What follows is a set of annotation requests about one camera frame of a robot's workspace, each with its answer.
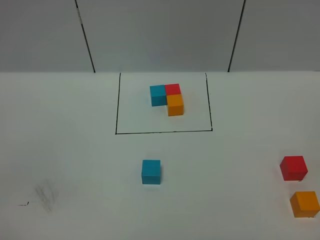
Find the orange template block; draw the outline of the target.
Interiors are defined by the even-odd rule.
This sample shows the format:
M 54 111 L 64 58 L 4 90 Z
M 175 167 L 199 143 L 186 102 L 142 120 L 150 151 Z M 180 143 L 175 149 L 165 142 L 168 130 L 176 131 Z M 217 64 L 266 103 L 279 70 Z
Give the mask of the orange template block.
M 184 101 L 181 94 L 167 95 L 168 116 L 181 116 L 184 114 Z

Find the blue template block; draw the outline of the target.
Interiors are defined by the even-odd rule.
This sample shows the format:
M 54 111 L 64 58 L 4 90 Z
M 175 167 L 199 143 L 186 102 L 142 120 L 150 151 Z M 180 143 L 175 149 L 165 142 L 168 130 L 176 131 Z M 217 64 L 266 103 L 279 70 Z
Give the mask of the blue template block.
M 164 84 L 152 85 L 149 87 L 149 89 L 152 107 L 167 105 L 167 94 Z

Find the red template block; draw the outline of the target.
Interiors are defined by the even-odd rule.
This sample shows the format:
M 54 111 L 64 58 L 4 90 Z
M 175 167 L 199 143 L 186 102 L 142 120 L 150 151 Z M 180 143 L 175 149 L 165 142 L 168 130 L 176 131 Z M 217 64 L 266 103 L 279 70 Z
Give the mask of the red template block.
M 180 95 L 181 94 L 180 85 L 178 83 L 165 84 L 164 88 L 165 88 L 165 93 L 166 93 L 167 96 Z

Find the orange loose block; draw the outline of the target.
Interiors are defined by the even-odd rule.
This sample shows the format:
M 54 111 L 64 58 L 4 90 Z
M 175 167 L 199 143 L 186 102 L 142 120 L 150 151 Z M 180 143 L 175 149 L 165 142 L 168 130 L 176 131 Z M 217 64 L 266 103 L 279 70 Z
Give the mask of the orange loose block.
M 313 218 L 320 211 L 315 191 L 296 191 L 290 198 L 290 205 L 295 218 Z

